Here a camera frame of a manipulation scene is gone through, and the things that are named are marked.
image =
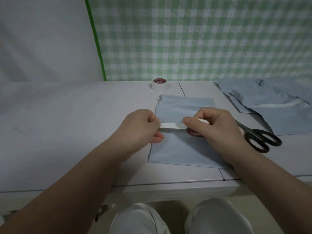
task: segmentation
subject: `white pants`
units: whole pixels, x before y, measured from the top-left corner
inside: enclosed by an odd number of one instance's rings
[[[213,198],[197,205],[185,221],[185,234],[253,234],[249,221],[226,200]],[[152,207],[138,203],[115,216],[110,234],[170,234]]]

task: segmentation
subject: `white table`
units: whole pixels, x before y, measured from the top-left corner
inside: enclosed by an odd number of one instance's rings
[[[163,94],[214,98],[216,107],[261,128],[251,115],[238,113],[213,82],[170,83]],[[107,139],[127,114],[154,111],[161,94],[150,82],[0,84],[0,211],[21,208]],[[311,134],[281,139],[283,146],[271,148],[268,157],[312,182]],[[148,163],[149,151],[147,145],[121,165],[105,203],[249,192],[233,180],[239,177],[232,170]]]

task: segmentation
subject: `green checkered fabric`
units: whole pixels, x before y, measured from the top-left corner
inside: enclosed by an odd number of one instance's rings
[[[312,75],[312,0],[89,3],[107,80]]]

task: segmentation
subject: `scissor handle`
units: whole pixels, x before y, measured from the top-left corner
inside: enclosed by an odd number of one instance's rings
[[[260,145],[262,147],[262,149],[255,146],[250,141],[251,139],[253,139],[255,142],[257,142],[257,144]],[[251,145],[252,148],[254,148],[256,151],[258,151],[260,153],[267,153],[270,150],[269,146],[267,146],[266,143],[262,139],[259,139],[258,137],[256,137],[255,135],[253,135],[250,132],[245,133],[245,140],[248,142],[248,144]]]
[[[252,130],[255,134],[257,134],[257,136],[259,136],[264,142],[273,145],[273,146],[280,146],[282,144],[282,141],[280,140],[280,138],[278,138],[276,135],[265,131],[265,130],[259,130],[259,129],[253,129]]]

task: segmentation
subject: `scissors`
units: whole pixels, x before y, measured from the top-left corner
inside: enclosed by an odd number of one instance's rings
[[[250,129],[249,127],[244,126],[242,123],[240,123],[238,121],[236,121],[236,123],[244,131],[245,140],[252,146],[252,148],[254,148],[255,150],[257,150],[260,153],[267,153],[270,150],[269,146],[267,146],[266,143],[273,145],[273,146],[280,146],[282,144],[282,141],[280,140],[280,138],[278,138],[273,133],[270,133],[270,132],[265,131],[265,130]],[[264,135],[268,135],[269,137],[271,137],[274,140],[271,140]],[[253,139],[255,142],[257,142],[257,144],[260,145],[262,147],[262,149],[255,146],[250,141],[251,139]]]

